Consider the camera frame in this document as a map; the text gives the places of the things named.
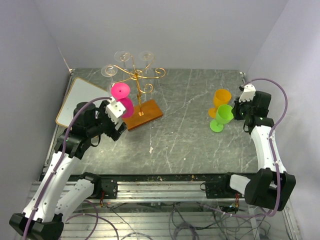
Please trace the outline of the clear short wine glass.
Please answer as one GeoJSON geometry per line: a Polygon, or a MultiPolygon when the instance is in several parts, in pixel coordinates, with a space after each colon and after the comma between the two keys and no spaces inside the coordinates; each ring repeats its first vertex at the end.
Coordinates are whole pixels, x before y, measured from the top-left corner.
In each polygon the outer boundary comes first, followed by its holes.
{"type": "Polygon", "coordinates": [[[155,59],[155,55],[149,51],[145,50],[139,53],[139,58],[145,63],[145,67],[142,69],[142,73],[144,77],[154,77],[154,70],[151,68],[151,64],[155,59]]]}

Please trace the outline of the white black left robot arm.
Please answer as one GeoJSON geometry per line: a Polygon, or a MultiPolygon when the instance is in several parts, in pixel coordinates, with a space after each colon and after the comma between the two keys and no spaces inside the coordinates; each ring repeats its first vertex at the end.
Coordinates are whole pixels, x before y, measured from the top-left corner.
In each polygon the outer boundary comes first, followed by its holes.
{"type": "Polygon", "coordinates": [[[58,240],[64,225],[87,198],[102,193],[101,177],[86,172],[65,195],[62,194],[75,166],[81,161],[92,139],[105,134],[117,141],[127,126],[122,116],[126,107],[113,97],[81,102],[73,111],[67,129],[57,139],[50,166],[36,193],[21,213],[14,213],[9,225],[24,240],[58,240]]]}

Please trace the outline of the orange plastic wine glass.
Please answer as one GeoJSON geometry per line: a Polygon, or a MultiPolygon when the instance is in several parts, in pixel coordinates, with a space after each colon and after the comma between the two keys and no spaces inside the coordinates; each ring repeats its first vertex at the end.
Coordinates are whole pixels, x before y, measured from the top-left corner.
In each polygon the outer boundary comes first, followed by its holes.
{"type": "Polygon", "coordinates": [[[221,105],[228,104],[231,99],[232,94],[227,89],[221,88],[216,90],[213,97],[213,107],[208,110],[208,115],[214,119],[218,108],[221,105]]]}

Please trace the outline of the pink plastic wine glass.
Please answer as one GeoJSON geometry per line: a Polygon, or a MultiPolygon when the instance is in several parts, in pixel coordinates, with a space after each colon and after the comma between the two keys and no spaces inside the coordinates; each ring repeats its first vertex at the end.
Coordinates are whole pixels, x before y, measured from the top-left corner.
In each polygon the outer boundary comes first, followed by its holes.
{"type": "Polygon", "coordinates": [[[111,87],[110,92],[111,95],[125,107],[125,114],[122,117],[131,117],[134,114],[134,105],[132,100],[129,98],[129,94],[131,92],[130,87],[123,82],[115,83],[111,87]]]}

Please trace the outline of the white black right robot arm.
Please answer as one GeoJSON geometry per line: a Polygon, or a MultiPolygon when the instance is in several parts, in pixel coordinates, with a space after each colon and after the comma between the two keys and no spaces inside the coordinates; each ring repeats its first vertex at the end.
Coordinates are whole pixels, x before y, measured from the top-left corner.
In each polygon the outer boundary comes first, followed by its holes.
{"type": "Polygon", "coordinates": [[[275,140],[274,121],[268,117],[272,96],[244,89],[234,101],[235,120],[243,120],[243,129],[251,136],[258,160],[258,172],[251,177],[231,173],[220,186],[226,198],[237,192],[249,205],[282,211],[296,185],[296,178],[283,166],[275,140]]]}

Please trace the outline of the clear tall wine glass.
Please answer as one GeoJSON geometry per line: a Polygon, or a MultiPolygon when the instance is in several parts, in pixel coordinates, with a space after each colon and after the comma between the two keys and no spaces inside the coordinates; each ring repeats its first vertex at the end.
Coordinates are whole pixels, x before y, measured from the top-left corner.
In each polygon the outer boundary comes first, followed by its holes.
{"type": "Polygon", "coordinates": [[[127,65],[126,65],[126,62],[131,58],[131,54],[128,52],[128,51],[124,51],[124,50],[120,50],[120,51],[117,51],[115,54],[114,54],[114,59],[119,62],[119,63],[122,63],[122,68],[124,70],[128,70],[127,68],[127,65]]]}

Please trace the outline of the green plastic wine glass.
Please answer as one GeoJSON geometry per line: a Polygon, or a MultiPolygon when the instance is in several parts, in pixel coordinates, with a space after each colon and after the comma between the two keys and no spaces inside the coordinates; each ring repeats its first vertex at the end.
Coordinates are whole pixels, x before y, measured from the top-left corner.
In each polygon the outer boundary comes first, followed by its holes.
{"type": "Polygon", "coordinates": [[[210,129],[215,133],[223,131],[224,126],[233,120],[233,107],[228,104],[220,105],[216,111],[215,119],[210,122],[210,129]]]}

